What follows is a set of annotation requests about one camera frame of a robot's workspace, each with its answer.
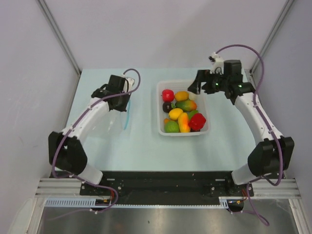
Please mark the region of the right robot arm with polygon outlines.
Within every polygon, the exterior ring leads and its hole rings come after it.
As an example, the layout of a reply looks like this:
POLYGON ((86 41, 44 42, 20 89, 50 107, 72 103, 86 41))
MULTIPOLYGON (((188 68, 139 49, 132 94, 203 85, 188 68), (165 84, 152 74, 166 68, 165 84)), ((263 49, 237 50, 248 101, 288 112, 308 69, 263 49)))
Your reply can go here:
POLYGON ((237 195, 242 191, 242 184, 274 173, 278 173, 278 180, 281 180, 291 161, 294 140, 284 137, 276 129, 265 113, 253 85, 243 81, 241 61, 224 60, 218 55, 210 56, 209 59, 212 68, 198 70, 188 91, 195 95, 201 91, 207 94, 224 92, 246 120, 256 144, 247 163, 232 171, 232 179, 226 181, 225 191, 229 195, 237 195))

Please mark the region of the red bell pepper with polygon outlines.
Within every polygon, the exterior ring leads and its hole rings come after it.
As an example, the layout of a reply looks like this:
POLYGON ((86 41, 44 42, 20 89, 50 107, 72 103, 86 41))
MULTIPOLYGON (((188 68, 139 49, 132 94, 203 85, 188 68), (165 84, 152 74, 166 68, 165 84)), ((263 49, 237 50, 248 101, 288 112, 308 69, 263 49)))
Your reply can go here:
POLYGON ((206 123, 206 118, 203 116, 201 113, 196 113, 192 116, 192 118, 189 121, 189 126, 191 130, 193 131, 199 131, 201 130, 205 123, 206 123))

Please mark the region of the clear zip top bag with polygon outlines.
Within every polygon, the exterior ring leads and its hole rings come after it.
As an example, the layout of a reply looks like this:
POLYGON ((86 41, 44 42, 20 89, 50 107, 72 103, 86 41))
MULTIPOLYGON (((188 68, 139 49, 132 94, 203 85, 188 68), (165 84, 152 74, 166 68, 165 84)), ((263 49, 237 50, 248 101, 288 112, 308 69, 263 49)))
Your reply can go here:
POLYGON ((128 102, 125 112, 109 111, 103 121, 105 134, 118 136, 125 131, 130 121, 130 109, 131 101, 128 102))

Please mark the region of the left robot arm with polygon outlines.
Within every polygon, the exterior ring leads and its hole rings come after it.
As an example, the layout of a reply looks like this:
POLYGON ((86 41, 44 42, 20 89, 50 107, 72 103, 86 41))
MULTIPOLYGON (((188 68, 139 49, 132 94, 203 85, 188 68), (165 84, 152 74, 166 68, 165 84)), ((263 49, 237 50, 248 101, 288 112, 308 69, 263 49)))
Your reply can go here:
POLYGON ((90 130, 111 110, 125 112, 130 100, 130 91, 135 84, 133 78, 125 75, 111 75, 107 84, 97 88, 92 94, 86 110, 61 132, 52 132, 48 137, 49 163, 52 174, 55 168, 66 171, 91 183, 91 190, 97 195, 104 194, 108 183, 103 173, 88 163, 83 142, 90 130))

